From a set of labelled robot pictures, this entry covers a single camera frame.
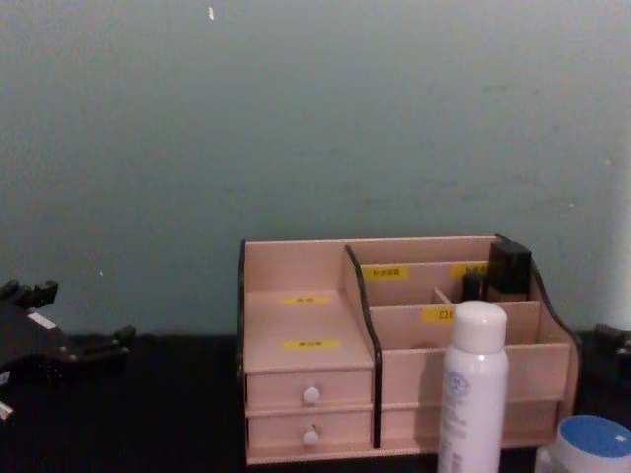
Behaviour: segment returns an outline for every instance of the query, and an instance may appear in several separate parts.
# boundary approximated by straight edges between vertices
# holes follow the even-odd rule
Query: black table
[[[16,386],[4,399],[15,418],[0,426],[0,471],[238,472],[234,349],[234,337],[142,336],[124,372],[55,391]],[[433,473],[436,456],[251,470]],[[533,449],[503,453],[501,471],[533,470]]]

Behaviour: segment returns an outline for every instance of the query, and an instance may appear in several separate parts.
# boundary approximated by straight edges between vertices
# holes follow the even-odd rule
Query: white drawer knob
[[[307,404],[316,404],[319,401],[319,390],[316,387],[308,387],[303,392],[303,399]]]
[[[303,444],[306,446],[314,446],[319,442],[319,435],[316,432],[314,426],[311,426],[303,434]]]

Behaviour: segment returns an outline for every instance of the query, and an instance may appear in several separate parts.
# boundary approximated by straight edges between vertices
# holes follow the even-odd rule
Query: wall
[[[630,2],[210,1],[3,0],[0,278],[48,316],[228,333],[243,237],[499,231],[629,321]]]

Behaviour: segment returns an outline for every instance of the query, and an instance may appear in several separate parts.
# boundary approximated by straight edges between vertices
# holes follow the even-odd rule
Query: blue lid
[[[559,424],[559,435],[580,451],[603,458],[631,455],[631,431],[608,419],[574,416]]]

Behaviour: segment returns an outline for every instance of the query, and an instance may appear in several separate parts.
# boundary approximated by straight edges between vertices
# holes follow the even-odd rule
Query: wooden desk organizer
[[[243,242],[237,382],[246,464],[436,452],[461,276],[494,241],[464,236]],[[508,315],[504,447],[552,442],[572,414],[576,338],[536,265]],[[319,399],[304,400],[314,387]],[[305,446],[306,430],[317,444]]]

